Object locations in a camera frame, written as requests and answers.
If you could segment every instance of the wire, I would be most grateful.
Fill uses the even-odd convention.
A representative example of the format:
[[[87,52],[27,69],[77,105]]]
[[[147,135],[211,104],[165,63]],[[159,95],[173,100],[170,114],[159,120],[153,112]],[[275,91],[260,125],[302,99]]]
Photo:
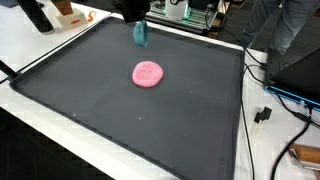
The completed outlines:
[[[260,61],[258,61],[255,57],[253,57],[253,55],[249,52],[248,48],[243,47],[243,49],[249,54],[249,56],[258,64],[260,64],[261,66],[267,66],[265,63],[262,63]]]
[[[231,35],[235,40],[237,40],[238,43],[241,45],[241,41],[240,41],[232,32],[230,32],[230,31],[228,31],[228,30],[226,30],[226,29],[224,30],[224,32],[227,32],[228,34],[230,34],[230,35]],[[255,62],[257,62],[257,63],[260,64],[261,66],[266,67],[266,64],[258,61],[258,60],[249,52],[248,48],[243,47],[243,50],[246,51],[246,52],[249,54],[249,56],[250,56]]]
[[[247,127],[247,120],[246,120],[246,116],[245,116],[242,97],[241,97],[241,109],[242,109],[244,128],[245,128],[245,131],[246,131],[247,143],[248,143],[249,154],[250,154],[251,169],[252,169],[252,180],[255,180],[255,170],[254,170],[254,164],[253,164],[253,157],[252,157],[252,151],[251,151],[251,145],[250,145],[250,139],[249,139],[248,127]]]
[[[267,68],[266,67],[264,67],[264,66],[260,66],[260,65],[256,65],[256,64],[250,64],[248,67],[258,67],[258,68],[260,68],[260,69],[262,69],[262,70],[267,70]]]
[[[245,75],[246,71],[250,68],[250,66],[246,66],[246,69],[243,71],[242,81],[243,81],[243,79],[244,79],[244,75]],[[247,120],[246,120],[246,115],[245,115],[245,110],[244,110],[244,105],[243,105],[243,99],[242,99],[242,89],[241,89],[241,109],[242,109],[242,116],[243,116],[243,121],[244,121],[244,128],[245,128],[245,132],[246,132],[248,149],[249,149],[249,155],[250,155],[250,161],[251,161],[252,180],[255,180],[255,170],[254,170],[254,163],[253,163],[253,157],[252,157],[251,143],[250,143],[250,139],[249,139],[249,133],[248,133],[248,127],[247,127]]]
[[[286,154],[286,152],[289,150],[290,146],[297,140],[299,139],[310,127],[310,122],[306,122],[304,128],[302,129],[302,131],[297,134],[293,139],[291,139],[291,141],[286,145],[286,147],[281,151],[281,153],[279,154],[279,156],[277,157],[273,167],[272,167],[272,171],[271,171],[271,180],[274,180],[275,174],[276,174],[276,170],[277,167],[282,159],[282,157]]]
[[[289,109],[288,106],[283,102],[283,100],[282,100],[282,98],[280,97],[279,94],[276,93],[276,96],[277,96],[278,99],[280,100],[282,106],[283,106],[288,112],[290,112],[293,116],[297,117],[297,112],[294,112],[294,111],[292,111],[291,109]],[[303,122],[308,122],[308,121],[306,121],[305,119],[301,119],[301,118],[299,118],[299,119],[300,119],[301,121],[303,121]],[[313,126],[315,126],[315,127],[317,127],[317,128],[320,129],[320,124],[316,123],[316,122],[313,121],[312,119],[310,119],[310,121],[311,121],[311,124],[312,124]]]
[[[256,81],[260,82],[261,84],[264,84],[263,81],[261,81],[260,79],[258,79],[258,78],[252,73],[252,71],[251,71],[251,69],[250,69],[250,66],[251,66],[251,65],[248,66],[246,63],[245,63],[244,65],[246,66],[245,71],[248,70],[249,73],[250,73],[250,75],[251,75]]]

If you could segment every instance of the white table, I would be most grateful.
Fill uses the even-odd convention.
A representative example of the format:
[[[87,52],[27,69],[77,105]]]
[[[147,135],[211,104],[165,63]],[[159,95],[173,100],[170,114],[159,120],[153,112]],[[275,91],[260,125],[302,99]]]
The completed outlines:
[[[111,16],[118,18],[121,17],[118,14],[112,14]],[[239,46],[161,25],[149,23],[149,26],[214,44],[239,50],[241,49]],[[266,59],[266,54],[264,53],[254,50],[251,50],[251,52],[261,61]],[[246,63],[254,64],[254,61],[252,61],[249,56],[246,56]],[[261,78],[262,72],[254,69],[253,71]],[[100,135],[97,135],[73,121],[68,120],[67,118],[25,98],[24,96],[21,96],[10,89],[8,83],[9,82],[6,81],[0,85],[0,106],[3,109],[12,113],[25,123],[53,139],[114,179],[176,179],[170,173],[158,168],[126,149],[119,147]],[[266,93],[262,87],[253,80],[249,73],[245,76],[243,90],[244,106],[248,121],[247,124],[251,136],[251,146],[253,148],[256,167],[256,179],[269,179],[271,167],[275,158],[280,153],[286,142],[296,135],[302,129],[304,124],[286,112],[275,98],[273,98],[269,93]],[[264,106],[268,106],[273,109],[272,117],[269,121],[264,122],[259,133],[254,135],[254,116],[257,110],[264,108]],[[289,103],[289,107],[295,108],[295,104]],[[319,135],[320,131],[311,127],[303,138],[298,140],[298,142],[320,146],[320,141],[317,138]],[[251,179],[251,168],[242,116],[240,119],[237,149],[235,179],[249,180]],[[313,172],[294,167],[287,156],[285,156],[279,165],[277,177],[279,176],[280,178],[278,179],[285,180],[315,179]]]
[[[49,0],[40,0],[40,2],[45,4],[42,10],[55,28],[55,32],[51,35],[42,35],[20,6],[13,8],[0,6],[0,60],[15,71],[20,70],[111,14],[110,12],[73,3],[73,8],[82,11],[86,17],[92,10],[97,14],[94,21],[89,23],[88,26],[64,31],[55,17],[57,8]],[[0,81],[4,78],[6,78],[6,75],[0,72]]]

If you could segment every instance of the black mat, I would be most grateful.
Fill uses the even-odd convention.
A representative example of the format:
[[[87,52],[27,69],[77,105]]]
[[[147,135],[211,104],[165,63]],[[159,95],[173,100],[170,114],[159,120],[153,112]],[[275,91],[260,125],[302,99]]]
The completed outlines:
[[[108,18],[10,85],[179,178],[233,179],[242,52],[156,29],[140,48],[132,29]],[[164,69],[151,89],[131,80],[144,60]]]

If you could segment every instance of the pink dough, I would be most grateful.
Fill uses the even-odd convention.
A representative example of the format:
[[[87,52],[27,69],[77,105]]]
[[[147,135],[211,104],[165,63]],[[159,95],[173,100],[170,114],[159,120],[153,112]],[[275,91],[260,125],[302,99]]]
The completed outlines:
[[[134,68],[132,80],[138,86],[153,87],[158,84],[162,76],[163,70],[158,64],[152,61],[143,61]]]

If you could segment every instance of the gray pants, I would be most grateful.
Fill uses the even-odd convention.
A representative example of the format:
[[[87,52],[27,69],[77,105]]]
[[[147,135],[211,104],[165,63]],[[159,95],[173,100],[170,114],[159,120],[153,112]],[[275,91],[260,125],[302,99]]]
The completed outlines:
[[[256,36],[282,1],[256,0],[249,26],[243,31],[241,43],[244,47],[250,48]],[[278,23],[266,48],[285,52],[310,15],[316,10],[319,2],[320,0],[285,0]]]

